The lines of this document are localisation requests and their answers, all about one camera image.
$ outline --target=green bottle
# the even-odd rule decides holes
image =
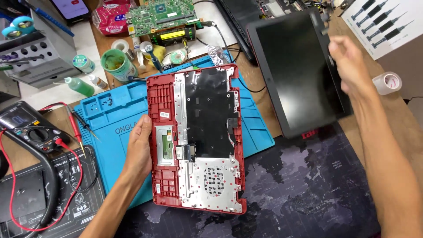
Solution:
[[[77,91],[87,97],[91,97],[94,95],[94,87],[82,81],[78,77],[66,77],[65,83],[68,84],[70,89]]]

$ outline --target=glue bottle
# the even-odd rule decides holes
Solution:
[[[99,79],[99,77],[95,76],[95,75],[88,75],[88,79],[97,87],[103,89],[103,90],[108,90],[109,89],[109,85],[104,82],[103,80]]]
[[[82,81],[78,77],[66,77],[65,83],[68,84],[70,89],[77,91],[87,97],[91,97],[94,95],[94,87]]]

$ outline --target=digital multimeter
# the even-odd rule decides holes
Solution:
[[[23,141],[46,154],[53,151],[57,139],[61,138],[64,143],[70,141],[69,136],[24,101],[19,101],[0,111],[0,127],[12,131]],[[13,140],[18,144],[22,143],[22,141]]]

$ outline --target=black screen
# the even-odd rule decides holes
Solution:
[[[292,130],[320,126],[343,112],[308,14],[257,28],[257,34]]]
[[[4,125],[9,129],[16,127],[23,127],[32,123],[35,120],[31,114],[29,114],[23,108],[17,108],[12,112],[8,112],[0,117],[0,124]]]

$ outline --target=red bag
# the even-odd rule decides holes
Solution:
[[[128,32],[125,14],[129,12],[131,4],[106,4],[93,12],[93,23],[103,35],[113,35]]]

